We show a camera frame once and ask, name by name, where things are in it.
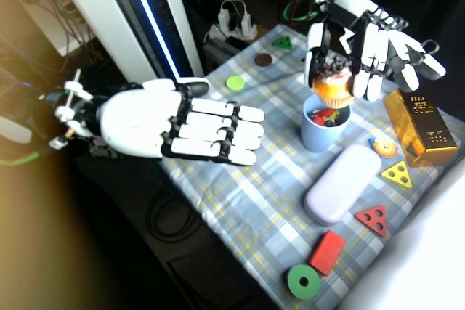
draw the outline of gold bar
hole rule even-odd
[[[458,147],[437,107],[418,92],[393,91],[384,105],[411,167],[447,165]]]

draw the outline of cupcake topped with berries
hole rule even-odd
[[[354,101],[349,89],[351,78],[349,63],[335,57],[332,63],[325,63],[313,78],[312,88],[325,105],[340,109]]]

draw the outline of blue light strip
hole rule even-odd
[[[179,73],[176,69],[176,65],[173,62],[173,58],[171,57],[171,54],[169,53],[165,39],[163,39],[163,36],[161,35],[160,28],[158,27],[157,21],[155,20],[155,16],[153,15],[152,9],[150,8],[150,5],[148,4],[147,0],[140,0],[140,1],[142,3],[142,6],[144,7],[145,13],[147,14],[150,24],[152,25],[153,31],[155,32],[155,35],[158,41],[160,42],[161,48],[166,56],[166,59],[168,60],[169,66],[171,67],[171,70],[173,71],[174,77],[178,81]]]

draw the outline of tablecloth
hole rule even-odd
[[[272,45],[287,35],[291,37],[292,50]],[[304,212],[302,203],[307,191],[349,144],[368,146],[370,137],[381,135],[397,141],[382,100],[358,100],[352,106],[352,120],[335,144],[318,154],[304,148],[299,133],[302,103],[312,93],[304,86],[302,77],[306,46],[302,34],[278,25],[207,77],[212,88],[204,98],[235,100],[265,111],[265,134],[256,151],[255,165],[240,167],[165,158],[162,166],[277,305],[282,309],[333,309],[444,171],[444,166],[408,168],[413,189],[374,177],[350,212],[330,227],[346,244],[332,272],[321,278],[318,295],[309,301],[293,297],[286,286],[287,271],[295,264],[307,263],[315,243],[328,230]],[[254,63],[255,56],[262,52],[272,56],[272,64],[265,68]],[[246,80],[244,90],[227,89],[225,80],[231,75]],[[394,88],[392,82],[385,81],[383,97]],[[460,144],[465,124],[442,115]],[[400,160],[404,160],[402,151],[394,158],[382,160],[382,168]],[[384,205],[387,210],[385,238],[372,233],[353,216],[376,205]]]

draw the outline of triangle block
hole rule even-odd
[[[376,206],[355,214],[355,218],[381,237],[387,233],[386,210],[384,206]]]
[[[395,184],[399,184],[402,187],[408,189],[412,188],[412,181],[410,179],[410,174],[408,174],[405,161],[400,161],[387,170],[382,171],[381,177],[393,181]]]
[[[273,43],[273,46],[279,49],[292,50],[291,38],[289,36],[279,38],[277,41]]]

